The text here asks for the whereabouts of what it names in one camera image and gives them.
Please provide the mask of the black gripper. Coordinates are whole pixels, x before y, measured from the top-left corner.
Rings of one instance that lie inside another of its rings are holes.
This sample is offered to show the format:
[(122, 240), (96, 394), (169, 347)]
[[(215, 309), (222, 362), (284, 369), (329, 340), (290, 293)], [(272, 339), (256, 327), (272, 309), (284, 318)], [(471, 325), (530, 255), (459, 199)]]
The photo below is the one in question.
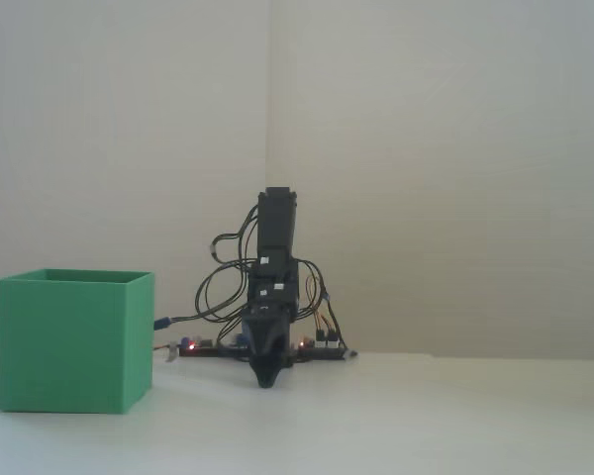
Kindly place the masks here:
[(273, 265), (256, 261), (248, 274), (247, 304), (249, 306), (276, 306), (286, 311), (287, 317), (278, 319), (272, 331), (272, 320), (265, 315), (247, 312), (243, 328), (248, 336), (249, 366), (258, 386), (271, 388), (290, 356), (290, 322), (295, 322), (299, 311), (299, 270), (296, 260)]

